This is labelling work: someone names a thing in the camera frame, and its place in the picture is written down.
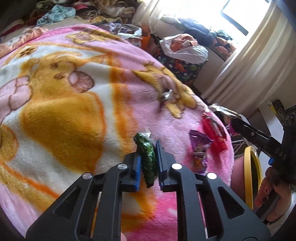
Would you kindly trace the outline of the left hand dark nails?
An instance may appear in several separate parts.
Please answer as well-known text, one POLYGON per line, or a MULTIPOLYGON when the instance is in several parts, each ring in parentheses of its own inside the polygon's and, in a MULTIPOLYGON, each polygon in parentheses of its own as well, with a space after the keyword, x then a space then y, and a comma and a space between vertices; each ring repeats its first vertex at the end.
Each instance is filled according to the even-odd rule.
POLYGON ((127 241, 127 238, 123 233, 121 233, 121 241, 127 241))

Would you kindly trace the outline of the right hand red nails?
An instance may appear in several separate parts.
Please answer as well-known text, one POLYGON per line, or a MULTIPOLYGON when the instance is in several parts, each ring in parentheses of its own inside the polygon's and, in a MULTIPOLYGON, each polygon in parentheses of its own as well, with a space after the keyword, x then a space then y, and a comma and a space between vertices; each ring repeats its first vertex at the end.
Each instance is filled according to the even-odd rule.
POLYGON ((255 207, 261 208, 262 205, 267 204, 271 198, 272 191, 276 194, 276 199, 273 200, 273 209, 268 211, 265 216, 264 221, 268 224, 283 217, 292 204, 292 190, 290 185, 280 180, 278 172, 274 168, 268 167, 254 200, 255 207))

